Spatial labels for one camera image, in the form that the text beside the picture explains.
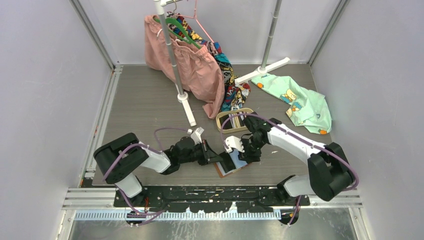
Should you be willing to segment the brown leather card holder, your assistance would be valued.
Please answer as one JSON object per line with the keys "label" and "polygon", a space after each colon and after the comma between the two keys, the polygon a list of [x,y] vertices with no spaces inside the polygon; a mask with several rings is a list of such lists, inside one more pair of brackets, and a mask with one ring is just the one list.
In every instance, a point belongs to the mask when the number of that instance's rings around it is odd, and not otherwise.
{"label": "brown leather card holder", "polygon": [[222,161],[215,162],[214,167],[220,178],[225,178],[251,165],[250,163],[239,159],[239,152],[237,150],[234,150],[230,153],[224,151],[220,153],[219,156],[221,157]]}

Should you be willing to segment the beige oval card tray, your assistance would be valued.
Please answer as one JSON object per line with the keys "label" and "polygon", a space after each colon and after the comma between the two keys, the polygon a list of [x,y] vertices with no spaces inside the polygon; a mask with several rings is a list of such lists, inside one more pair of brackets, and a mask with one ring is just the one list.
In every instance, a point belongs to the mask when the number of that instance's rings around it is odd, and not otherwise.
{"label": "beige oval card tray", "polygon": [[245,126],[243,120],[244,115],[237,114],[252,114],[253,110],[250,108],[240,108],[236,110],[224,111],[217,114],[215,117],[216,125],[219,131],[223,134],[232,134],[236,132],[247,131],[248,128]]}

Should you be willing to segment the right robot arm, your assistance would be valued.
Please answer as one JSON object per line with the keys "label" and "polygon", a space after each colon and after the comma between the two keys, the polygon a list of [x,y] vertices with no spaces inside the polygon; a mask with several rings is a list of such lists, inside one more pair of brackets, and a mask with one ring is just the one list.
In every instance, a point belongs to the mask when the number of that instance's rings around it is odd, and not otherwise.
{"label": "right robot arm", "polygon": [[289,176],[277,185],[281,204],[291,205],[302,195],[316,195],[329,202],[339,193],[358,186],[358,175],[339,144],[313,141],[275,118],[267,119],[255,113],[246,114],[243,122],[250,131],[250,137],[241,141],[244,158],[259,160],[262,147],[271,145],[285,150],[307,166],[307,174]]}

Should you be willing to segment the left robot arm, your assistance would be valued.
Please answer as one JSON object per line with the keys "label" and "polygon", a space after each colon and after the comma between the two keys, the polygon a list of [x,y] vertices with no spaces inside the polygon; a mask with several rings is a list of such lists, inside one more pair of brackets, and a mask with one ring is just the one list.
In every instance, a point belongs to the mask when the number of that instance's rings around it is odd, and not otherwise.
{"label": "left robot arm", "polygon": [[205,139],[185,136],[168,149],[159,151],[139,141],[133,132],[99,147],[93,157],[103,174],[103,181],[115,185],[120,199],[135,207],[144,204],[147,196],[142,182],[133,173],[138,167],[170,175],[185,163],[196,162],[205,166],[227,160],[224,153],[212,150]]}

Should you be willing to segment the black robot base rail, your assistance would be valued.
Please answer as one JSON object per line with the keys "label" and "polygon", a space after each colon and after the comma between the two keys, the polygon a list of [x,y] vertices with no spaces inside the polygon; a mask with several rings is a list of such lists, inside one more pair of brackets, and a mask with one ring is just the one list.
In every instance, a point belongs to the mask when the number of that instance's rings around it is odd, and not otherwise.
{"label": "black robot base rail", "polygon": [[146,186],[134,207],[152,212],[226,213],[235,206],[237,213],[267,213],[274,207],[294,207],[297,200],[285,197],[276,186]]}

